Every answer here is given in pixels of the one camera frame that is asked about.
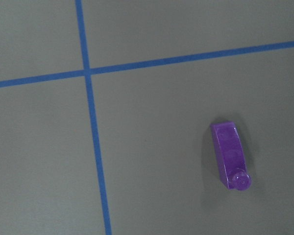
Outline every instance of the blue tape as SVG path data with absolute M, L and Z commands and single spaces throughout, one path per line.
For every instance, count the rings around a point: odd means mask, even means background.
M 18 78 L 18 79 L 0 81 L 0 88 L 18 86 L 18 85 L 29 84 L 29 83 L 53 81 L 53 80 L 59 80 L 59 79 L 65 79 L 65 78 L 80 77 L 80 76 L 84 76 L 84 70 L 76 70 L 76 71 L 69 71 L 69 72 L 60 72 L 60 73 L 46 74 L 46 75 L 40 75 L 40 76 L 33 76 L 33 77 Z
M 196 60 L 206 60 L 206 59 L 225 57 L 225 56 L 242 55 L 242 54 L 248 54 L 248 53 L 268 51 L 268 50 L 286 49 L 286 48 L 292 48 L 292 47 L 294 47 L 294 41 L 268 44 L 268 45 L 255 46 L 255 47 L 243 47 L 243 48 L 230 49 L 230 50 L 220 50 L 220 51 L 213 51 L 213 52 L 200 53 L 200 54 L 194 54 L 194 55 L 176 56 L 176 57 L 163 58 L 163 59 L 157 59 L 157 60 L 148 60 L 148 61 L 141 61 L 141 62 L 135 62 L 135 63 L 99 67 L 99 68 L 91 69 L 91 74 L 134 70 L 134 69 L 140 69 L 140 68 L 177 64 L 177 63 L 190 62 L 190 61 L 196 61 Z
M 102 158 L 101 158 L 95 99 L 94 99 L 93 85 L 92 85 L 90 66 L 89 66 L 89 57 L 88 57 L 88 50 L 87 50 L 87 40 L 86 40 L 82 2 L 81 0 L 75 0 L 75 4 L 76 4 L 81 52 L 82 52 L 82 58 L 83 58 L 83 66 L 85 71 L 85 84 L 86 84 L 89 116 L 90 116 L 90 122 L 91 122 L 92 134 L 93 134 L 93 144 L 94 144 L 94 150 L 95 150 L 95 160 L 96 160 L 96 166 L 97 166 L 98 184 L 99 184 L 100 197 L 101 197 L 103 222 L 104 222 L 106 235 L 111 235 L 112 231 L 111 231 L 108 199 L 107 199 L 107 192 L 106 192 Z

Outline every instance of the gray floor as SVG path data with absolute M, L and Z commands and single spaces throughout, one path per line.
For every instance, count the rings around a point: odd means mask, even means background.
M 83 1 L 91 67 L 294 40 L 294 1 Z M 74 1 L 0 1 L 0 81 L 83 69 Z M 94 75 L 114 235 L 294 235 L 294 48 Z M 236 123 L 253 184 L 218 179 Z M 83 77 L 0 88 L 0 235 L 104 235 Z

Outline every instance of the gray tile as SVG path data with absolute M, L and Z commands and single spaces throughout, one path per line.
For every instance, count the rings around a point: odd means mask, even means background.
M 294 0 L 84 0 L 92 67 L 294 40 Z
M 0 235 L 103 235 L 83 78 L 0 89 Z
M 115 235 L 294 234 L 294 49 L 93 77 Z M 253 179 L 218 179 L 209 124 L 235 121 Z
M 0 1 L 0 81 L 82 67 L 74 1 Z

